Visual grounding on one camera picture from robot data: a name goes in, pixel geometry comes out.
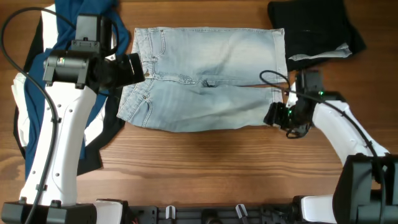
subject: wooden surface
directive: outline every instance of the wooden surface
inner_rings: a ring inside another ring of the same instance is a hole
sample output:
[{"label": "wooden surface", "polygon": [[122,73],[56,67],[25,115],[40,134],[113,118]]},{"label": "wooden surface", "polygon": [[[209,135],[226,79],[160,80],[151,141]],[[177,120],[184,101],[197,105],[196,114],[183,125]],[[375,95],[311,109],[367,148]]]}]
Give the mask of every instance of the wooden surface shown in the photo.
[{"label": "wooden surface", "polygon": [[[0,3],[0,22],[16,9],[50,0]],[[127,29],[136,27],[252,27],[270,29],[267,1],[128,1]],[[346,0],[351,22],[368,49],[320,66],[328,90],[337,90],[380,144],[398,152],[398,1]],[[11,22],[5,43],[19,65],[29,50],[38,12]],[[24,160],[12,136],[16,75],[0,55],[0,208],[17,200]],[[341,164],[321,132],[288,140],[267,127],[175,134],[126,127],[101,151],[104,168],[78,177],[78,201],[128,200],[131,205],[236,205],[288,202],[295,195],[332,194]]]}]

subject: pile of clothes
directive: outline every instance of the pile of clothes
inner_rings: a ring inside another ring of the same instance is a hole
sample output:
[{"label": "pile of clothes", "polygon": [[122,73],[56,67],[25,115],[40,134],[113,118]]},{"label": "pile of clothes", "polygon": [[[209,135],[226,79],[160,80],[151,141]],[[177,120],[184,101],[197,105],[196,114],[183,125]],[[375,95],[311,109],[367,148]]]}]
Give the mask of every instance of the pile of clothes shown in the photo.
[{"label": "pile of clothes", "polygon": [[[48,9],[76,24],[80,13],[103,14],[116,22],[123,54],[128,31],[111,9],[116,0],[55,1]],[[273,29],[168,28],[136,29],[132,52],[138,53],[146,80],[116,97],[98,95],[82,142],[78,175],[101,167],[99,150],[127,121],[133,125],[172,132],[237,129],[265,125],[269,106],[282,101],[279,89],[260,85],[263,70],[287,77],[331,58],[350,57],[366,48],[349,22],[343,0],[292,0],[270,2]],[[51,49],[64,49],[75,31],[55,16],[43,12],[24,70],[44,86],[43,61]],[[285,79],[273,73],[271,83]],[[14,135],[32,166],[44,114],[44,97],[18,74],[12,86],[17,103]]]}]

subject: white cloth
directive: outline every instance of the white cloth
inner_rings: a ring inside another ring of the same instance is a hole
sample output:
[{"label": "white cloth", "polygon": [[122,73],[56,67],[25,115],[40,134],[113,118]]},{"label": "white cloth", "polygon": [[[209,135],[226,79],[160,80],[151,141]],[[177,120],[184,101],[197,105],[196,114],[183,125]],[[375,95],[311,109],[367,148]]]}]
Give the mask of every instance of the white cloth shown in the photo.
[{"label": "white cloth", "polygon": [[[55,12],[55,5],[46,7]],[[51,49],[56,43],[58,38],[57,29],[57,17],[53,14],[42,12],[43,20],[43,51],[49,48]],[[109,60],[114,60],[115,55],[107,57]],[[19,140],[23,147],[27,146],[29,142],[29,127],[30,120],[27,114],[26,101],[25,101],[25,85],[26,77],[23,74],[18,73],[14,79],[14,84],[11,86],[12,94],[14,95],[15,102],[18,107],[18,134]],[[98,135],[102,133],[104,128],[103,121],[105,117],[105,104],[106,101],[99,111],[96,118],[90,123],[90,125],[85,129],[85,145],[87,146],[92,140],[94,140]]]}]

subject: folded black garment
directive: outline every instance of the folded black garment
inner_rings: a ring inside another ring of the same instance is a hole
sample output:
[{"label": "folded black garment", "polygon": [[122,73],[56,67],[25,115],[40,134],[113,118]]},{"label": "folded black garment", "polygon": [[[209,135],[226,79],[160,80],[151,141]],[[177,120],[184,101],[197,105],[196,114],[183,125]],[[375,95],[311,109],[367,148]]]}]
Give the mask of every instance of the folded black garment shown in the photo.
[{"label": "folded black garment", "polygon": [[[270,2],[268,15],[274,29],[285,29],[288,71],[304,69],[330,57],[354,55],[366,48],[348,20],[343,0]],[[325,52],[332,54],[324,57]],[[307,59],[299,60],[297,56]]]}]

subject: light blue jeans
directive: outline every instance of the light blue jeans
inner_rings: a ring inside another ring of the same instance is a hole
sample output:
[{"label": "light blue jeans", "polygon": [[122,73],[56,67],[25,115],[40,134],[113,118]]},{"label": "light blue jeans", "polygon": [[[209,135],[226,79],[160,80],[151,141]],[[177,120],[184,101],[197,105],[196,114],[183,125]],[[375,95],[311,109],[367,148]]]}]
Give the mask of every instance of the light blue jeans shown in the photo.
[{"label": "light blue jeans", "polygon": [[136,126],[191,132],[265,125],[269,105],[282,101],[275,88],[245,86],[263,84],[263,70],[287,74],[283,29],[136,29],[132,52],[146,81],[124,87],[118,117]]}]

